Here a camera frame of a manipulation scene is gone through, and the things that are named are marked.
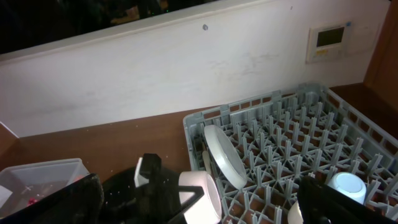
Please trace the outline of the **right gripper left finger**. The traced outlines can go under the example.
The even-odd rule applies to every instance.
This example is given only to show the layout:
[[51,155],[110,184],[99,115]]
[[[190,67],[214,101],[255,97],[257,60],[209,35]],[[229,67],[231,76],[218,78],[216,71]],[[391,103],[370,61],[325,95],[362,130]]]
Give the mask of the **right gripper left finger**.
[[1,219],[1,223],[97,223],[103,202],[100,178],[97,174],[89,174]]

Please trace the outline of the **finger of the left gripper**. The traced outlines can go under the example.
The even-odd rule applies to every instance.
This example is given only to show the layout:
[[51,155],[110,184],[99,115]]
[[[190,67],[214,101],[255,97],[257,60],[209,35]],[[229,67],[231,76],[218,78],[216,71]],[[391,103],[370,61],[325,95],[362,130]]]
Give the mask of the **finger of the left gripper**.
[[184,213],[188,211],[194,204],[196,204],[199,199],[204,196],[203,187],[201,186],[179,186],[179,193],[193,193],[193,195],[173,214],[171,219],[167,222],[167,224],[179,224],[181,219],[184,217]]

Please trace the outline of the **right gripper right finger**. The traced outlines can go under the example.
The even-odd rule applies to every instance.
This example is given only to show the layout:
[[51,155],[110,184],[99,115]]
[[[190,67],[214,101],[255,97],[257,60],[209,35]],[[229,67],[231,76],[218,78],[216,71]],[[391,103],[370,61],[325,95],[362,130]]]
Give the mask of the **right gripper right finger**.
[[297,199],[304,224],[395,223],[310,176],[301,178]]

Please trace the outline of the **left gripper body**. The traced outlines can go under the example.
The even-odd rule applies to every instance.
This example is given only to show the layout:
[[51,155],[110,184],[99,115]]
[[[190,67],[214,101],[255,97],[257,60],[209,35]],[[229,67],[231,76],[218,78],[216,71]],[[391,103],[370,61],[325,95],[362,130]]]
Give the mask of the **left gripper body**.
[[136,190],[154,189],[159,185],[162,159],[157,154],[144,154],[141,164],[135,165],[134,183]]

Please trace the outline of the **pink bowl with scraps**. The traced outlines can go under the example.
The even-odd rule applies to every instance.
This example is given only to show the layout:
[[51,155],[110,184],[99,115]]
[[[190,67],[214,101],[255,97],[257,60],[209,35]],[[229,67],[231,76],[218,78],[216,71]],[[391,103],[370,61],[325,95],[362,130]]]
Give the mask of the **pink bowl with scraps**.
[[193,204],[183,215],[187,224],[217,224],[221,221],[220,196],[212,176],[206,171],[182,172],[179,186],[202,187],[204,196]]

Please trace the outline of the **white plastic fork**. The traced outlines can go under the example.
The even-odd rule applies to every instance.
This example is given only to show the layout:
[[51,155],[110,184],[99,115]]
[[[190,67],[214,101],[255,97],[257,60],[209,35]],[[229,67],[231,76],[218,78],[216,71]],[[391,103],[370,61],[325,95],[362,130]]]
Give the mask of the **white plastic fork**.
[[208,151],[204,150],[202,152],[202,158],[203,158],[203,162],[205,165],[205,170],[209,175],[212,175],[211,173],[211,164],[210,164],[210,155],[208,153]]

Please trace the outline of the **red snack wrapper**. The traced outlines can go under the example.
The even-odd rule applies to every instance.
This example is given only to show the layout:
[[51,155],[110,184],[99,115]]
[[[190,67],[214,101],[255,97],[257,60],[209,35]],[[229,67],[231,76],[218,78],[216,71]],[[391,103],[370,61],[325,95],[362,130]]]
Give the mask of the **red snack wrapper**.
[[35,199],[35,198],[30,198],[29,201],[28,201],[27,206],[31,206],[31,205],[33,205],[33,204],[35,204],[35,203],[37,203],[37,202],[38,202],[37,199]]

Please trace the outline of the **white round plate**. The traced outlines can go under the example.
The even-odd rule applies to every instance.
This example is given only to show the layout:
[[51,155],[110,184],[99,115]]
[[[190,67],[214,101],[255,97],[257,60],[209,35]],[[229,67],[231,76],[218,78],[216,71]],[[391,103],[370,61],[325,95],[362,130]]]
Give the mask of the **white round plate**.
[[208,148],[223,175],[234,188],[243,189],[248,181],[246,170],[229,137],[215,125],[205,126],[204,134]]

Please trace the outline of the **white cup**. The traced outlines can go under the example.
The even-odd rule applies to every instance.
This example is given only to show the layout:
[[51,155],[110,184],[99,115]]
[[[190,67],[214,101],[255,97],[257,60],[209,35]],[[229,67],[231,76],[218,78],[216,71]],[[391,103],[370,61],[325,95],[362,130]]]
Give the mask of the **white cup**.
[[303,217],[300,211],[299,202],[296,201],[290,208],[287,215],[288,224],[303,224]]

